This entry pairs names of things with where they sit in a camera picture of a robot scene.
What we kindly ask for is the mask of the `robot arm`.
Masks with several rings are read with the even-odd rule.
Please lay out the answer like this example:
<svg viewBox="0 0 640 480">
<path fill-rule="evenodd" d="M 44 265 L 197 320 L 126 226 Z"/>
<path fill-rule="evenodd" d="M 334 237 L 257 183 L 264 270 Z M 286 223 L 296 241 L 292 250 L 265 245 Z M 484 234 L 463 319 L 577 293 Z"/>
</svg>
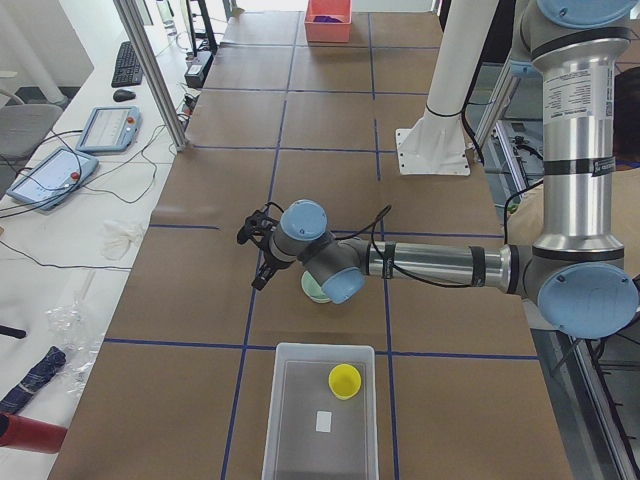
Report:
<svg viewBox="0 0 640 480">
<path fill-rule="evenodd" d="M 544 214 L 531 245 L 496 251 L 338 238 L 301 199 L 279 218 L 249 216 L 237 234 L 263 253 L 253 287 L 300 263 L 334 303 L 367 276 L 432 286 L 494 287 L 532 300 L 555 329 L 599 339 L 627 326 L 639 292 L 612 234 L 614 65 L 631 40 L 630 1 L 520 1 L 510 56 L 542 77 Z"/>
</svg>

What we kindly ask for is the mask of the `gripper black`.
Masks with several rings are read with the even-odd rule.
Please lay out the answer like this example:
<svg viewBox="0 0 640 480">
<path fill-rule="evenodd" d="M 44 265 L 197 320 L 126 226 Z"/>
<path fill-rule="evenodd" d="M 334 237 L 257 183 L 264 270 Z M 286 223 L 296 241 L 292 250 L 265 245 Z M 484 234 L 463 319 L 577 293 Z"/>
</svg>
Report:
<svg viewBox="0 0 640 480">
<path fill-rule="evenodd" d="M 260 249 L 263 253 L 264 264 L 262 264 L 251 283 L 255 290 L 262 290 L 271 278 L 275 275 L 275 270 L 283 268 L 283 262 L 275 255 L 272 239 L 276 232 L 276 228 L 272 227 L 266 231 L 260 240 Z"/>
</svg>

